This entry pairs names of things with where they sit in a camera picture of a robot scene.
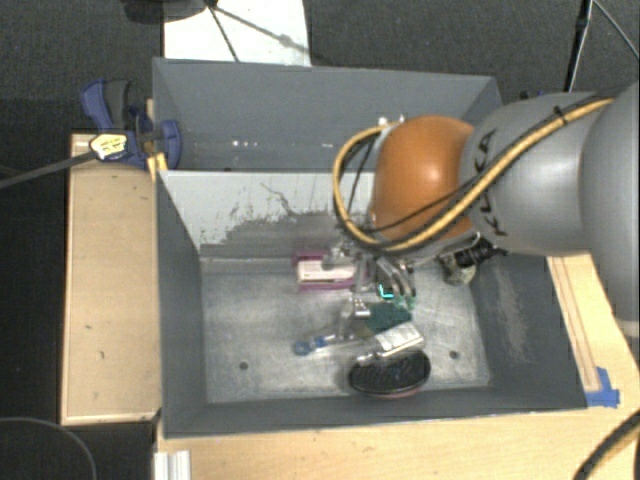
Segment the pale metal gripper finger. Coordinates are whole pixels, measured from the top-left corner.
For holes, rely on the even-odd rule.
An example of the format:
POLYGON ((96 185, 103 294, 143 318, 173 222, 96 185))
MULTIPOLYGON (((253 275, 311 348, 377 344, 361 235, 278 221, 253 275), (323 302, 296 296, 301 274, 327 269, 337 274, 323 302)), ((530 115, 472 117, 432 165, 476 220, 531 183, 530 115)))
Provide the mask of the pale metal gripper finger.
POLYGON ((336 337, 339 341, 365 339, 371 335, 367 322, 371 311, 360 297, 351 297, 338 313, 336 337))

